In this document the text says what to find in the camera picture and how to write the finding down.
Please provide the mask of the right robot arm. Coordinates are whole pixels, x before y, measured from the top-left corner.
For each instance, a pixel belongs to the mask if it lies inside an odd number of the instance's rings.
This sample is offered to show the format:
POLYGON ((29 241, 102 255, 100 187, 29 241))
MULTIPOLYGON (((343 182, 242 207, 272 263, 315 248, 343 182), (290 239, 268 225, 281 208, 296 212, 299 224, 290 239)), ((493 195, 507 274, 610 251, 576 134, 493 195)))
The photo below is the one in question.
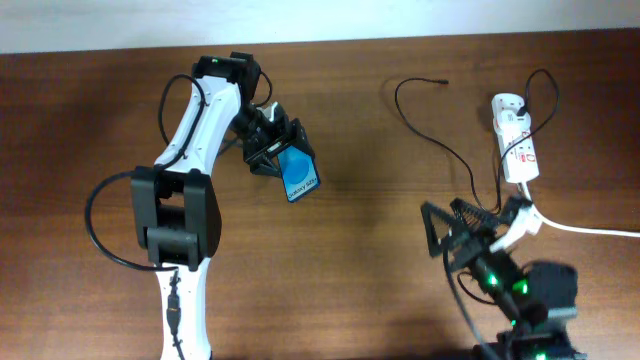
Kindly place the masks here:
POLYGON ((446 211, 421 205, 429 256, 439 258, 449 289, 476 344, 446 359, 586 359, 567 332, 577 317, 578 273, 568 264, 545 260, 517 264, 508 248, 535 233, 533 202, 512 196, 493 214, 460 198, 446 211), (467 310, 460 276, 474 280, 486 302, 501 311, 510 328, 486 340, 467 310))

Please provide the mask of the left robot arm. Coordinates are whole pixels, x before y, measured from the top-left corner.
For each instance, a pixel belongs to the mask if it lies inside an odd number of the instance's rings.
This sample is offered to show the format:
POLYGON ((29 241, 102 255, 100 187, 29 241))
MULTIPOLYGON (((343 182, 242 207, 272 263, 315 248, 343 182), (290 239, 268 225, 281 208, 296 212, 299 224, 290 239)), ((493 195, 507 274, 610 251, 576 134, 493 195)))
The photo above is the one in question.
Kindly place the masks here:
POLYGON ((288 202, 321 184, 300 120, 276 102, 255 102, 263 76, 248 53, 201 57, 186 77, 191 99, 175 135, 153 166, 139 166, 131 176, 137 240, 161 295, 164 359, 213 356, 206 283, 222 233, 212 177, 225 134, 238 137, 252 174, 281 179, 288 202))

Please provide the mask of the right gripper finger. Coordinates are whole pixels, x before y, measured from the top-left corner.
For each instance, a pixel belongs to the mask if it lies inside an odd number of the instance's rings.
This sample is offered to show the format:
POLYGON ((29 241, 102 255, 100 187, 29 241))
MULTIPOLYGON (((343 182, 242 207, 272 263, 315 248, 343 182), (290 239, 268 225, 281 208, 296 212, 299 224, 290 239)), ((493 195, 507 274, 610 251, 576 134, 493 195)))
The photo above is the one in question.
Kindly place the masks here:
POLYGON ((462 232, 463 223, 453 214, 425 202, 420 207, 424 222, 429 255, 432 258, 441 256, 451 239, 462 232))
POLYGON ((470 232, 493 231, 500 225, 499 218, 460 198, 455 198, 450 207, 457 220, 462 222, 470 232))

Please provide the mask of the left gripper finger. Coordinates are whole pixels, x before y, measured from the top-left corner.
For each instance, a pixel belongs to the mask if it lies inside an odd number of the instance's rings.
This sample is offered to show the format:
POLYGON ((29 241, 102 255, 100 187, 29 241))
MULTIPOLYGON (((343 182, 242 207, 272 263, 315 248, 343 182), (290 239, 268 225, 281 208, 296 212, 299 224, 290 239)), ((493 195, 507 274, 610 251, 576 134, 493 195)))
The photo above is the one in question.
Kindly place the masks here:
POLYGON ((255 157, 251 158, 248 162, 250 172, 253 175, 259 176, 269 176, 280 178, 281 170, 278 165, 276 165, 272 158, 264 153, 257 154, 255 157))
POLYGON ((304 154, 308 155, 311 159, 314 159, 316 157, 315 151, 313 150, 309 142, 306 130, 301 121, 298 118, 295 118, 291 122, 291 125, 293 129, 291 145, 304 154))

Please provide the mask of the blue Galaxy smartphone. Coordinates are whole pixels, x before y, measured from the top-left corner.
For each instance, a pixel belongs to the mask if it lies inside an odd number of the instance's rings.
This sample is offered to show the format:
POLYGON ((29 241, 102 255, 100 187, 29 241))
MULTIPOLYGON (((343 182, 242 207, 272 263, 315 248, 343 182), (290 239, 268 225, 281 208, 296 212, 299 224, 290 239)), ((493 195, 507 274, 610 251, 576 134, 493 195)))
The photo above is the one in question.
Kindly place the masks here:
POLYGON ((290 203, 301 200, 320 186, 320 177, 310 155, 291 146, 279 153, 277 160, 286 198, 290 203))

